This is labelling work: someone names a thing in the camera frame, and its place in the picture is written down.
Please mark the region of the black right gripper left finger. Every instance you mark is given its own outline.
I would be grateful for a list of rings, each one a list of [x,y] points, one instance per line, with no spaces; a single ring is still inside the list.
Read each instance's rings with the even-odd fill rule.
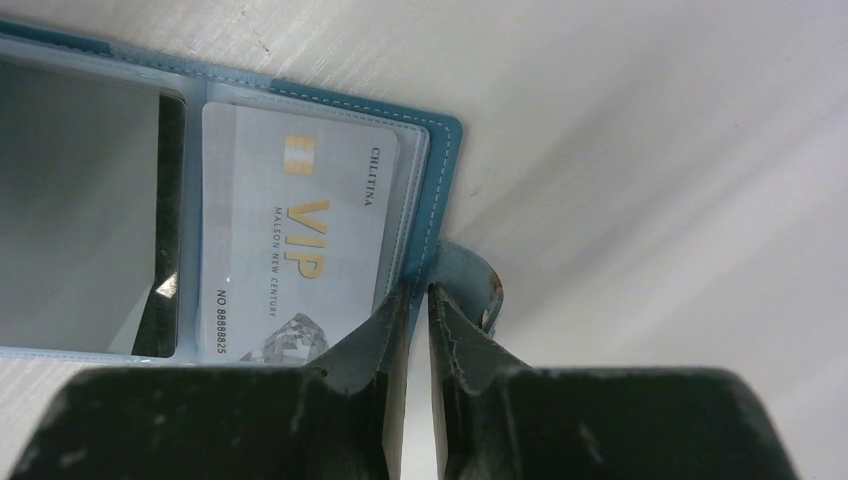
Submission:
[[[56,394],[14,479],[395,479],[411,289],[299,368],[106,367]]]

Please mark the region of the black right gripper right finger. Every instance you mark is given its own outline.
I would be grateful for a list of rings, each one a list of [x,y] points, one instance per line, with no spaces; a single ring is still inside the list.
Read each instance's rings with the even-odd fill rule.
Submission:
[[[793,479],[764,407],[730,371],[534,368],[428,292],[443,479]]]

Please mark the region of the black card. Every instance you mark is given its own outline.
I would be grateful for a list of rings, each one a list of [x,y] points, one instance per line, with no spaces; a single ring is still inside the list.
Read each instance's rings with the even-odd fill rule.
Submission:
[[[168,358],[177,346],[185,124],[183,99],[162,94],[157,143],[154,278],[135,335],[132,349],[135,356]]]

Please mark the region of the white silver card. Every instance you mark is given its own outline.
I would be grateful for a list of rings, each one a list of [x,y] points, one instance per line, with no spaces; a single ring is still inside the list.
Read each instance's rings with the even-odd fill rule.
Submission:
[[[398,138],[224,103],[202,121],[200,356],[304,365],[371,314]]]

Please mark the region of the blue leather card holder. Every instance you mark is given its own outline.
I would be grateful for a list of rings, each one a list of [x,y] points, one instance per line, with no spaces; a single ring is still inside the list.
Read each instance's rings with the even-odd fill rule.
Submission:
[[[186,124],[177,346],[155,358],[132,349],[154,278],[162,94],[183,99]],[[420,302],[460,153],[456,118],[3,21],[3,355],[259,364],[210,363],[199,352],[202,117],[210,103],[393,131],[399,147],[371,314],[400,282]]]

